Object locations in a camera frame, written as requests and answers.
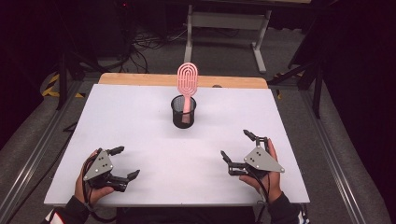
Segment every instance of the wooden table edge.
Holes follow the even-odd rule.
[[[98,83],[135,86],[176,86],[177,75],[103,73]],[[198,76],[198,86],[240,89],[268,89],[267,82],[262,77]]]

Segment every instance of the pink brush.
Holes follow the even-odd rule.
[[[191,97],[197,92],[198,69],[193,63],[183,63],[177,70],[177,89],[184,96],[181,122],[190,123]]]

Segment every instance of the human hand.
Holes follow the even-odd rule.
[[[95,150],[90,157],[96,155],[97,150]],[[81,168],[81,172],[79,173],[79,176],[76,180],[76,188],[75,188],[75,197],[82,203],[85,203],[84,200],[84,193],[83,193],[83,188],[82,188],[82,176],[83,176],[83,169],[84,167]],[[105,197],[107,194],[110,194],[114,191],[113,188],[111,187],[104,187],[101,189],[91,189],[88,185],[87,185],[87,192],[90,192],[90,190],[92,190],[91,193],[91,198],[90,198],[90,204],[91,205],[95,205],[99,199]]]
[[[270,155],[277,161],[276,151],[271,139],[268,139],[268,147]],[[256,179],[248,175],[240,175],[239,179],[249,184],[260,193],[260,184]],[[262,179],[262,184],[265,187],[264,190],[269,192],[268,203],[273,203],[282,194],[282,190],[280,189],[280,173],[270,172]]]

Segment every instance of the white tabletop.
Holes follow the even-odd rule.
[[[139,169],[125,192],[101,199],[104,206],[252,205],[261,196],[229,176],[220,155],[242,162],[255,147],[243,130],[273,140],[285,168],[281,188],[293,203],[308,203],[304,181],[273,94],[264,89],[199,88],[195,123],[181,130],[172,122],[176,87],[94,85],[64,153],[45,204],[65,205],[87,157],[97,148],[124,146],[110,157],[113,175]]]

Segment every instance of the black cup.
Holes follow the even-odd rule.
[[[197,103],[195,102],[194,98],[191,97],[190,99],[191,99],[191,109],[190,112],[188,113],[183,113],[183,108],[184,108],[183,95],[179,95],[172,100],[171,107],[173,110],[173,122],[175,126],[177,126],[179,129],[190,128],[194,123],[194,111],[195,111],[195,107],[197,107]],[[182,122],[183,115],[190,116],[189,122],[187,123]]]

